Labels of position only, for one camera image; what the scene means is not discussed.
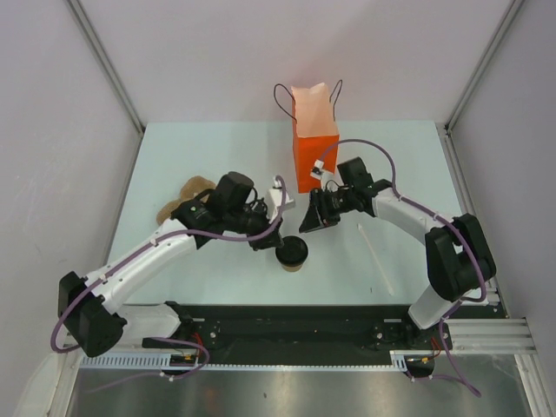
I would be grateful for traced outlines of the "black plastic cup lid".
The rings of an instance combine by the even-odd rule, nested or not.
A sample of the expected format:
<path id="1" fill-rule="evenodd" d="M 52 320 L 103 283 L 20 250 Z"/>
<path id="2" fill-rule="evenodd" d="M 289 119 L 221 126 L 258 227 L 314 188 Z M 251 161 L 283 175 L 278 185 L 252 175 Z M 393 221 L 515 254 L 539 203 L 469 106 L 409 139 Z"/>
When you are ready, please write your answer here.
<path id="1" fill-rule="evenodd" d="M 295 235 L 285 236 L 282 248 L 275 249 L 276 259 L 280 264 L 304 263 L 308 258 L 308 245 L 300 237 Z"/>

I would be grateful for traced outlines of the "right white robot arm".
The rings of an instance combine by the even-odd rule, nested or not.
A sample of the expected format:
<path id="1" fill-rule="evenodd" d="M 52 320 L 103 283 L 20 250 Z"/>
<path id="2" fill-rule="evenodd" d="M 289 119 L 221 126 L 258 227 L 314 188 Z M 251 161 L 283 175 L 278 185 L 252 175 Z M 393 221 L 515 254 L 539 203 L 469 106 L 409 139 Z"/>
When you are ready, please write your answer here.
<path id="1" fill-rule="evenodd" d="M 448 317 L 468 294 L 478 289 L 478 302 L 486 298 L 486 283 L 497 267 L 477 217 L 471 214 L 446 218 L 394 190 L 389 180 L 373 179 L 360 157 L 338 166 L 343 184 L 330 189 L 332 174 L 317 160 L 310 175 L 321 184 L 309 192 L 302 234 L 337 225 L 352 211 L 381 219 L 412 236 L 425 247 L 429 285 L 409 307 L 400 337 L 410 348 L 422 348 L 432 338 L 431 327 Z"/>

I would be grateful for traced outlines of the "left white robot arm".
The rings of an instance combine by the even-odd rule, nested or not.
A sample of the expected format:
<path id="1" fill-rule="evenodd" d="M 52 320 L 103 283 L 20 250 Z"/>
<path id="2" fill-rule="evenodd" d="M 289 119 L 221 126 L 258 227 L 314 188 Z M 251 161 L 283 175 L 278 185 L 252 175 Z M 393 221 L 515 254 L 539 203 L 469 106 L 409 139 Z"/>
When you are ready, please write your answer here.
<path id="1" fill-rule="evenodd" d="M 254 251 L 280 248 L 283 214 L 294 205 L 277 175 L 265 196 L 253 181 L 230 171 L 212 188 L 191 189 L 158 229 L 120 259 L 84 276 L 68 272 L 58 284 L 58 321 L 50 337 L 57 353 L 59 331 L 66 328 L 88 357 L 107 353 L 130 330 L 134 317 L 121 313 L 132 294 L 162 269 L 206 243 L 246 242 Z"/>

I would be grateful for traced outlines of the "brown paper coffee cup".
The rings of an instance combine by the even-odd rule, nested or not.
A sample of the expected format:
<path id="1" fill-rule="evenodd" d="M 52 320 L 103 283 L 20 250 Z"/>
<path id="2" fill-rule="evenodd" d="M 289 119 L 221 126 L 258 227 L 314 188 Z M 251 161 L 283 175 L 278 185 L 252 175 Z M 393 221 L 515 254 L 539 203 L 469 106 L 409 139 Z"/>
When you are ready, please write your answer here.
<path id="1" fill-rule="evenodd" d="M 299 271 L 303 267 L 303 263 L 302 262 L 298 262 L 296 264 L 282 263 L 281 267 L 289 273 L 294 273 Z"/>

